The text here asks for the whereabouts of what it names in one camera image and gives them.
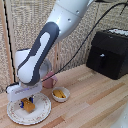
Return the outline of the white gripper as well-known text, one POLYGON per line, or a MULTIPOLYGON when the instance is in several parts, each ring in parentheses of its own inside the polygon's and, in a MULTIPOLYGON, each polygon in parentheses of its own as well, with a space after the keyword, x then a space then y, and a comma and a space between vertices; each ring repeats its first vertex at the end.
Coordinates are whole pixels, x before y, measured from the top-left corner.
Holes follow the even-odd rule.
MULTIPOLYGON (((13 83, 6 88, 7 98, 10 102, 15 102, 17 100, 26 98, 28 96, 34 95, 42 90, 42 83, 38 82, 34 86, 26 86, 21 82, 13 83)), ((29 101, 34 102, 33 97, 29 97, 29 101)), ((24 108, 24 103, 21 101, 19 104, 20 108, 24 108)))

